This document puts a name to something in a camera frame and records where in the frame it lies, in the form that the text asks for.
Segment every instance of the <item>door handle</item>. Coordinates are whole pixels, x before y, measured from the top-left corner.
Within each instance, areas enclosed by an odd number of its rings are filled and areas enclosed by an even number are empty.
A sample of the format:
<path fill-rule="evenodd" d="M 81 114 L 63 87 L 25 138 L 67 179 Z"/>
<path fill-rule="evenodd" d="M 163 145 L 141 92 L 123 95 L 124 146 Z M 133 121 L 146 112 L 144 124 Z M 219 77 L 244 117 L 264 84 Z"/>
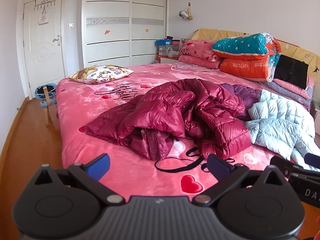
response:
<path fill-rule="evenodd" d="M 58 46 L 61 45 L 61 43 L 60 43 L 60 35 L 57 35 L 57 38 L 52 40 L 52 42 L 55 42 L 55 41 L 58 42 Z"/>

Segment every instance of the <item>yellow headboard cover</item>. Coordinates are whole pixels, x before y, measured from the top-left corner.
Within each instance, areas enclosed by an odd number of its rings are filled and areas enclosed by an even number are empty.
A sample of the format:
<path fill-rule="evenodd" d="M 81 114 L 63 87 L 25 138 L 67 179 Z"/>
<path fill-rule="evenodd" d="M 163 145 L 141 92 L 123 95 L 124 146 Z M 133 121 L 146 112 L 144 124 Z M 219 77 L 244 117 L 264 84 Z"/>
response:
<path fill-rule="evenodd" d="M 192 39 L 218 41 L 227 37 L 240 37 L 247 35 L 251 34 L 214 29 L 199 29 L 195 31 L 195 34 L 193 35 Z M 319 76 L 318 73 L 320 72 L 320 57 L 310 51 L 302 49 L 291 43 L 287 43 L 280 40 L 278 40 L 278 42 L 281 46 L 283 55 L 286 55 L 299 61 L 303 61 L 309 65 L 308 75 L 312 76 L 315 80 L 315 83 L 317 83 Z"/>

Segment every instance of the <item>pillow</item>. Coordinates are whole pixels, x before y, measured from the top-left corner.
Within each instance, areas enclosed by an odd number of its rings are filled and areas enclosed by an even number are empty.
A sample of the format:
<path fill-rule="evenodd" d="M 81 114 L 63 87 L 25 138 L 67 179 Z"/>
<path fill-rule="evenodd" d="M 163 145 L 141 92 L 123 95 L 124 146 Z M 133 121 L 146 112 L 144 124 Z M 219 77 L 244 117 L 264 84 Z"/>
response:
<path fill-rule="evenodd" d="M 279 86 L 297 94 L 302 96 L 303 98 L 305 98 L 306 100 L 309 100 L 312 98 L 312 94 L 313 94 L 313 89 L 315 87 L 315 81 L 313 79 L 313 77 L 311 76 L 307 76 L 307 88 L 306 89 L 302 89 L 296 85 L 293 85 L 289 82 L 283 81 L 281 79 L 277 79 L 275 78 L 273 80 L 276 84 L 278 84 Z"/>
<path fill-rule="evenodd" d="M 270 33 L 257 33 L 246 37 L 230 37 L 217 41 L 212 50 L 219 56 L 241 60 L 260 60 L 273 56 L 275 65 L 281 54 L 281 47 Z"/>
<path fill-rule="evenodd" d="M 215 41 L 189 40 L 180 48 L 180 55 L 191 56 L 206 60 L 208 62 L 216 62 L 220 58 L 212 51 Z"/>
<path fill-rule="evenodd" d="M 132 70 L 114 65 L 94 65 L 86 67 L 70 76 L 74 81 L 86 84 L 98 84 L 129 76 Z"/>
<path fill-rule="evenodd" d="M 220 71 L 253 81 L 271 82 L 273 66 L 269 65 L 269 57 L 260 60 L 239 60 L 225 58 L 220 65 Z"/>
<path fill-rule="evenodd" d="M 198 65 L 198 66 L 202 66 L 202 67 L 206 67 L 206 68 L 210 68 L 210 69 L 218 69 L 222 60 L 223 59 L 219 59 L 215 62 L 210 62 L 208 60 L 204 60 L 204 59 L 196 58 L 196 57 L 192 57 L 192 56 L 182 55 L 179 57 L 179 61 L 181 61 L 181 62 L 194 64 L 194 65 Z"/>

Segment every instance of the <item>burgundy down jacket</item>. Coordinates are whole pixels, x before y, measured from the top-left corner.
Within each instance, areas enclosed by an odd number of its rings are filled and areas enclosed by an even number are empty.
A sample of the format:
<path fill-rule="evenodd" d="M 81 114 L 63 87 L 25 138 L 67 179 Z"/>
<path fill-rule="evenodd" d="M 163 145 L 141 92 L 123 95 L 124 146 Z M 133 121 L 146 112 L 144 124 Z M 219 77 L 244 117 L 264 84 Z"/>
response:
<path fill-rule="evenodd" d="M 225 88 L 201 79 L 183 79 L 157 86 L 126 104 L 102 113 L 81 131 L 127 146 L 150 160 L 163 160 L 174 138 L 189 135 L 204 159 L 227 159 L 251 145 L 241 121 L 244 104 Z"/>

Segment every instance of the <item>hanging bag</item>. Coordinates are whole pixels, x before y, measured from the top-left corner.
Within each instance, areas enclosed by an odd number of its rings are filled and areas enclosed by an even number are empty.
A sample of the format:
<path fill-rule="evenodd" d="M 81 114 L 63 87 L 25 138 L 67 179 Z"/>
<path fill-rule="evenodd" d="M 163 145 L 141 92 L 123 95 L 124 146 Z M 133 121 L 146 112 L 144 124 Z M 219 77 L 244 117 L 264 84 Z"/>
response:
<path fill-rule="evenodd" d="M 43 7 L 42 15 L 38 19 L 38 24 L 39 25 L 43 25 L 43 24 L 49 23 L 49 16 L 47 15 L 47 13 L 45 11 L 46 1 L 42 1 L 41 3 L 44 4 L 44 7 Z"/>

